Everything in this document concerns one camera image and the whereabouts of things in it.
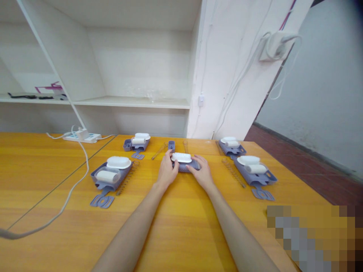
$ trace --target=pink wire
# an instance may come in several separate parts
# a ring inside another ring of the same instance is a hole
[[[285,26],[285,24],[286,24],[286,22],[287,22],[287,19],[288,19],[288,18],[289,18],[289,16],[290,16],[291,10],[294,8],[295,3],[296,3],[296,0],[294,0],[294,2],[292,2],[292,5],[291,5],[291,7],[290,7],[290,9],[289,9],[289,12],[288,12],[288,14],[286,15],[286,18],[285,18],[284,22],[282,23],[282,25],[281,25],[281,27],[280,27],[280,29],[279,29],[279,30],[281,30],[281,29]]]

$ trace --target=pink object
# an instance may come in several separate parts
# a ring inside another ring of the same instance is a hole
[[[46,90],[53,90],[55,94],[63,94],[63,87],[59,84],[57,84],[59,81],[52,83],[51,86],[46,86],[46,87],[35,87],[35,89],[37,90],[38,93],[41,93],[39,91],[40,88],[44,88]]]

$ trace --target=pixelated area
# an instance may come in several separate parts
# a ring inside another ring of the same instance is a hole
[[[267,227],[303,272],[363,267],[362,206],[268,206]]]

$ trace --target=wooden table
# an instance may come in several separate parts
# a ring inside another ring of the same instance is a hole
[[[85,144],[88,156],[110,140]],[[0,133],[0,161],[0,227],[7,229],[83,165],[85,156],[77,142],[44,133]]]
[[[90,159],[93,171],[111,156],[127,156],[122,145],[129,136],[117,136]],[[65,212],[41,232],[26,238],[1,240],[0,269],[40,271],[89,271],[122,224],[146,196],[156,181],[162,154],[151,157],[169,138],[152,137],[130,182],[108,209],[90,207],[99,194],[88,176],[74,190]],[[184,152],[176,141],[176,151]],[[221,163],[214,141],[188,139],[192,154],[204,156],[215,184],[237,216],[245,223],[281,271],[297,270],[295,263],[267,229],[268,205],[330,205],[303,181],[253,142],[243,142],[249,155],[261,158],[279,181],[266,188],[275,202],[256,199],[250,187],[242,188]],[[45,224],[63,205],[75,182],[85,173],[85,165],[68,177],[35,208],[19,220],[13,232],[25,232]],[[138,271],[236,271],[217,217],[207,194],[188,173],[179,173],[166,191],[152,223],[136,270]]]

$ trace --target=red tile floor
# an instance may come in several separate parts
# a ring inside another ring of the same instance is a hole
[[[363,184],[255,125],[245,141],[255,142],[333,205],[362,205]]]

